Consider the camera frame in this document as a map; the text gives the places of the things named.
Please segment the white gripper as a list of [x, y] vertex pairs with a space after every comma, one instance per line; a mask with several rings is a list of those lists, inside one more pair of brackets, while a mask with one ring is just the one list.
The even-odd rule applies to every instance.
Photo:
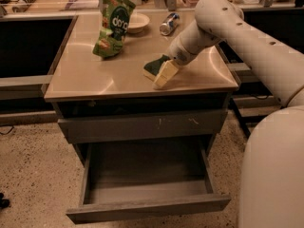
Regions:
[[162, 89], [179, 72], [179, 66], [186, 66], [191, 63], [204, 48], [205, 44], [203, 42], [193, 40], [187, 43], [180, 36], [177, 36], [165, 52], [172, 60], [168, 60], [161, 65], [160, 71], [153, 82], [153, 88]]

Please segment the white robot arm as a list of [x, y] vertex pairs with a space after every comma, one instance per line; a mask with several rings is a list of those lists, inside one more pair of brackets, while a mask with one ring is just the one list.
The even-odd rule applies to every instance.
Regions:
[[304, 54], [243, 21], [228, 0], [199, 0], [154, 80], [161, 88], [205, 48], [226, 42], [283, 106], [252, 131], [241, 169], [238, 228], [304, 228]]

